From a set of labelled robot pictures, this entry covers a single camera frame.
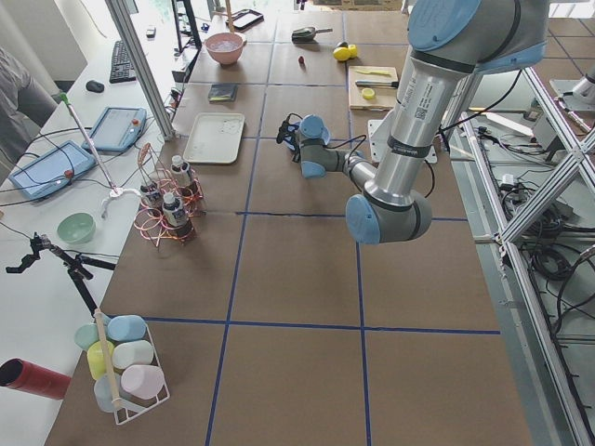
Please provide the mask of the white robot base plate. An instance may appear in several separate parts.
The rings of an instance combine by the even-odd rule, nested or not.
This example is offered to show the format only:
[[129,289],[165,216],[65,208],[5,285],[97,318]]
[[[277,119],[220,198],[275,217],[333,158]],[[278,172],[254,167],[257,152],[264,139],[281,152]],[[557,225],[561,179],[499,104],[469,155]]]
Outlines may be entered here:
[[371,159],[375,164],[381,162],[386,151],[386,141],[389,131],[382,129],[382,123],[382,120],[369,120],[367,122]]

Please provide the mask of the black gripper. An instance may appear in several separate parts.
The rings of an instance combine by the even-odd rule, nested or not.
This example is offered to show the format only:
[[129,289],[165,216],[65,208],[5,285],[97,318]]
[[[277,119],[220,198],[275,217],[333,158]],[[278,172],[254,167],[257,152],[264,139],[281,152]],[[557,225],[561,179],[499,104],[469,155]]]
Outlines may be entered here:
[[298,156],[300,156],[300,136],[299,136],[299,132],[296,130],[293,134],[292,137],[290,138],[290,143],[291,143],[291,147],[292,147],[292,152],[293,152],[293,157],[292,157],[292,162],[293,163],[298,163]]

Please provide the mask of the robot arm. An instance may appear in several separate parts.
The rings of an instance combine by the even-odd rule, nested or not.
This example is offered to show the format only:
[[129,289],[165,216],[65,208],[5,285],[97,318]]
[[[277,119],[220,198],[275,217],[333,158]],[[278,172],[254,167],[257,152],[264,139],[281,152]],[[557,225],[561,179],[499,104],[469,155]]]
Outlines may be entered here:
[[431,207],[413,185],[456,85],[474,73],[538,63],[548,20],[547,1],[418,1],[408,21],[397,101],[382,122],[388,134],[378,165],[326,145],[327,129],[314,114],[296,125],[283,122],[277,139],[292,145],[305,178],[343,172],[359,188],[345,209],[356,242],[414,240],[428,230]]

